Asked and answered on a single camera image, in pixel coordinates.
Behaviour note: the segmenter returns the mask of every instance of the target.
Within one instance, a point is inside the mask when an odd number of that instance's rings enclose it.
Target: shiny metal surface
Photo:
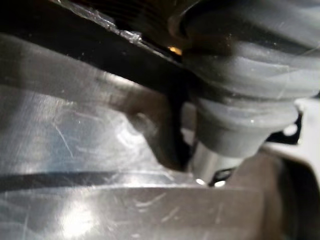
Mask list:
[[[193,184],[163,167],[179,166],[166,96],[5,34],[0,52],[2,175],[138,171]]]
[[[250,190],[233,196],[188,188],[0,193],[0,233],[10,240],[260,239],[263,196]]]
[[[198,142],[190,160],[190,170],[197,182],[202,180],[209,184],[213,181],[217,172],[237,168],[243,161],[242,158],[219,155]]]

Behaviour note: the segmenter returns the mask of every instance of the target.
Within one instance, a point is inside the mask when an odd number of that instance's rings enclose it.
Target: scratched metal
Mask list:
[[[151,185],[194,185],[167,168],[178,160],[165,95],[5,34],[0,83],[0,174],[139,173]]]
[[[200,188],[32,189],[0,193],[0,234],[7,240],[258,240],[262,208],[256,191],[234,198],[233,190]]]

